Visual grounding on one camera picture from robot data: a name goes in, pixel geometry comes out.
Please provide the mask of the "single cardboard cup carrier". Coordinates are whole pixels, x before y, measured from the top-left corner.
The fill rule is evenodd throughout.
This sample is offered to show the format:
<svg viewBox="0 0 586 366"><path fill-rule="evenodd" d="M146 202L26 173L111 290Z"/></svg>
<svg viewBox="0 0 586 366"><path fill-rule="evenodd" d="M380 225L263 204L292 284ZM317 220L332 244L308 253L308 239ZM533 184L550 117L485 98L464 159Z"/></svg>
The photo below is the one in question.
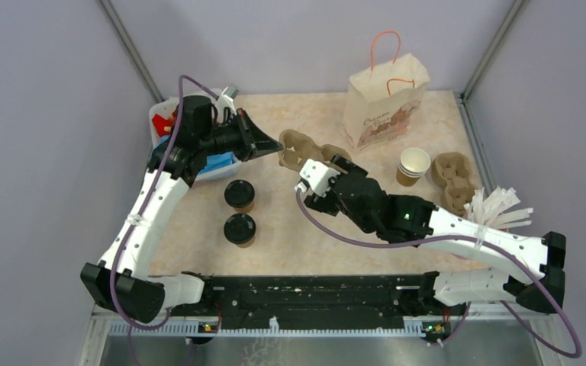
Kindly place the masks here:
<svg viewBox="0 0 586 366"><path fill-rule="evenodd" d="M336 155L352 159L345 149L331 144L317 145L311 137L293 129L283 130L279 143L283 146L278 152L279 165L294 172L300 172L308 159L329 165Z"/></svg>

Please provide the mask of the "stack of paper cups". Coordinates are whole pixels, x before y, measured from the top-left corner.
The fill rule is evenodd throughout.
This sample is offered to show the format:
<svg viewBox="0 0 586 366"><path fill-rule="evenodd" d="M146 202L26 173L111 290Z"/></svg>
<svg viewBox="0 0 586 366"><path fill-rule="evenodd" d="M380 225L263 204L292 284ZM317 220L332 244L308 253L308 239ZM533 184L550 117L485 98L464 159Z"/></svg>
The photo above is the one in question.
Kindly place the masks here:
<svg viewBox="0 0 586 366"><path fill-rule="evenodd" d="M411 147L399 156L396 180L405 187L413 186L431 166L430 155L423 149Z"/></svg>

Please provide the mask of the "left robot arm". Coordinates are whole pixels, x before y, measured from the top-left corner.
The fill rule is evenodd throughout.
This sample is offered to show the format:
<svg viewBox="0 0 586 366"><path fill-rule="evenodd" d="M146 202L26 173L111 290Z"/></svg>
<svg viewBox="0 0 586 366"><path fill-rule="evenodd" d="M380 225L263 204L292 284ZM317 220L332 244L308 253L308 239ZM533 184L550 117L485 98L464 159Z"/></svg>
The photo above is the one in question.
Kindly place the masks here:
<svg viewBox="0 0 586 366"><path fill-rule="evenodd" d="M213 308L214 295L200 277L149 275L166 224L208 157L233 153L247 162L283 148L242 108L221 108L206 96L189 95L176 102L175 111L172 132L150 153L143 185L119 233L104 255L85 263L80 273L96 305L141 329L179 305L196 315Z"/></svg>

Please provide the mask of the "brown paper cup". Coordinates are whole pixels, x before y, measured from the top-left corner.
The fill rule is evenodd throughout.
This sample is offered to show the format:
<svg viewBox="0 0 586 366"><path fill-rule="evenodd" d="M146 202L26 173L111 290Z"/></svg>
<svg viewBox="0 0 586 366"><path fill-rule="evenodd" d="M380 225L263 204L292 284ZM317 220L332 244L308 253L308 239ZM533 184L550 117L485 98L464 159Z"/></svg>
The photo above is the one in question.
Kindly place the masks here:
<svg viewBox="0 0 586 366"><path fill-rule="evenodd" d="M254 206L255 206L255 203L254 203L254 200L252 199L252 200L242 202L240 204L235 204L235 205L233 205L233 208L237 213L247 214L253 210Z"/></svg>
<svg viewBox="0 0 586 366"><path fill-rule="evenodd" d="M234 245L238 248L245 249L250 247L255 242L255 236L251 236L246 240L240 240L239 242L235 242Z"/></svg>

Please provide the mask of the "black cup lid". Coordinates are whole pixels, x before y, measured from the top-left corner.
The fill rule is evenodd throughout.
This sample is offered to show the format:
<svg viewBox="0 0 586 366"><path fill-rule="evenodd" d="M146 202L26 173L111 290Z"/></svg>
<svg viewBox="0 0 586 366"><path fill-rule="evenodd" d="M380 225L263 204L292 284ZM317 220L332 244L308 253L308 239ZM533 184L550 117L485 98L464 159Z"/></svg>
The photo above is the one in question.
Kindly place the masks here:
<svg viewBox="0 0 586 366"><path fill-rule="evenodd" d="M231 243L246 240L256 235L256 222L247 213L231 215L224 223L223 233L225 239Z"/></svg>
<svg viewBox="0 0 586 366"><path fill-rule="evenodd" d="M248 200L254 200L255 196L256 191L253 185L243 179L231 181L224 190L224 200L231 207Z"/></svg>

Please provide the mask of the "paper takeout bag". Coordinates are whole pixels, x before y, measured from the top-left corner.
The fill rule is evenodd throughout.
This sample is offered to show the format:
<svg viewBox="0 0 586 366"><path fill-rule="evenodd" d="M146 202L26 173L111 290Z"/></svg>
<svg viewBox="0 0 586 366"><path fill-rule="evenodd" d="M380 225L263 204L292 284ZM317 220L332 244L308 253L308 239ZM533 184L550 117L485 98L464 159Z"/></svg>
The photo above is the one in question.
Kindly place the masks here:
<svg viewBox="0 0 586 366"><path fill-rule="evenodd" d="M397 39L394 58L377 63L375 46L386 34ZM418 58L410 53L400 54L401 45L401 36L395 30L377 34L369 50L370 66L349 77L341 133L354 152L405 135L412 115L421 106L430 76Z"/></svg>

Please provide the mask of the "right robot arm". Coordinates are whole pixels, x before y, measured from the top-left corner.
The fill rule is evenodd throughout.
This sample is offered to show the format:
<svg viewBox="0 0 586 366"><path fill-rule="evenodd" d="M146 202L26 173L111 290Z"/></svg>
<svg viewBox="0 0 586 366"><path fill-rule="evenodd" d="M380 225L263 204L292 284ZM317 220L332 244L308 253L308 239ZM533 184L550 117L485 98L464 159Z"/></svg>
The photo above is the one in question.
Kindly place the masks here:
<svg viewBox="0 0 586 366"><path fill-rule="evenodd" d="M512 301L538 313L562 308L566 238L561 233L521 236L463 219L418 196L389 194L342 156L329 164L309 159L298 175L297 199L305 214L343 214L383 240L385 248L435 249L487 265L485 271L433 275L417 293L423 312L478 301Z"/></svg>

